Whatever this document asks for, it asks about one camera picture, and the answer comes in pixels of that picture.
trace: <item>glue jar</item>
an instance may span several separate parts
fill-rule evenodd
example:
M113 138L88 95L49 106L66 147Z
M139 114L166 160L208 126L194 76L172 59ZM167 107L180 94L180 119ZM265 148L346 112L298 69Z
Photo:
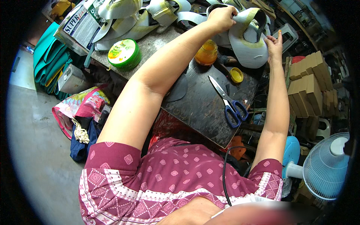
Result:
M217 45L212 40L207 40L194 56L197 63L203 66L212 65L217 58Z

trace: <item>woman's right hand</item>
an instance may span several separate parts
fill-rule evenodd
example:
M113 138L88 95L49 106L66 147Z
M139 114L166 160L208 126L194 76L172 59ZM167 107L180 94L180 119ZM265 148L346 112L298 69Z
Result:
M283 55L283 36L281 35L281 30L278 32L278 38L268 35L264 38L264 41L267 44L269 50L269 59L267 60L269 64L276 62L282 62Z
M227 31L236 24L235 20L232 20L232 14L238 14L236 8L233 6L216 8L211 11L206 22L216 30L216 33L221 33Z

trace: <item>yellow jar lid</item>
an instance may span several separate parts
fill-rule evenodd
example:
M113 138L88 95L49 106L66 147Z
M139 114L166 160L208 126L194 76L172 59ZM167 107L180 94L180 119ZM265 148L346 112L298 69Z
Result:
M240 83L241 81L243 81L244 79L244 75L243 72L241 72L241 70L237 67L233 67L230 70L230 74L231 74L231 79L235 82L235 83Z

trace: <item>round green container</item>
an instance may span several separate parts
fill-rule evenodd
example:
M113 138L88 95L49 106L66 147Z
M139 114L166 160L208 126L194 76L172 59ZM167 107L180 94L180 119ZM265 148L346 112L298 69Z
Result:
M141 60L138 44L133 39L116 42L109 50L108 61L123 71L134 69Z

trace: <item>maroon patterned shirt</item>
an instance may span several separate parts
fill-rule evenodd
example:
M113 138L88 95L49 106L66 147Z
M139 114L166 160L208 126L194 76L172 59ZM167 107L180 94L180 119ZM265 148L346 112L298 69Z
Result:
M143 158L126 144L92 145L79 184L85 224L156 224L199 196L224 209L224 160L203 145L183 144L188 142L161 139ZM230 200L257 195L280 201L281 172L275 159L261 161L248 178L227 165Z

